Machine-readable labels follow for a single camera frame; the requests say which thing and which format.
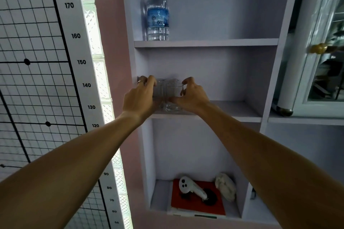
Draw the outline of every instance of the plastic bottle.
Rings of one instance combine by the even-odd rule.
[[[146,5],[148,40],[168,40],[169,7],[167,5],[167,0],[148,0]]]

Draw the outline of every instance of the bottle label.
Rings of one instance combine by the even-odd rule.
[[[147,11],[148,27],[169,27],[169,11],[165,8],[150,8]]]

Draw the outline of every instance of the height chart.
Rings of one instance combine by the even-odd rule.
[[[0,0],[0,180],[104,124],[80,0]],[[123,228],[112,164],[67,228]]]

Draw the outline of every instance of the hand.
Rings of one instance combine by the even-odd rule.
[[[179,105],[184,110],[199,114],[202,107],[210,103],[207,94],[202,86],[195,83],[193,77],[186,78],[182,84],[187,84],[187,88],[180,94],[182,97],[171,97],[168,100]]]
[[[130,115],[142,124],[154,110],[158,107],[160,102],[153,102],[153,86],[157,85],[157,80],[153,75],[148,78],[141,76],[137,87],[131,89],[125,96],[123,102],[123,115]]]

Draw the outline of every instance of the black dot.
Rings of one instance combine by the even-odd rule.
[[[26,59],[26,58],[25,58],[25,59],[24,59],[24,63],[25,63],[26,65],[30,65],[31,62],[30,62],[29,59]]]

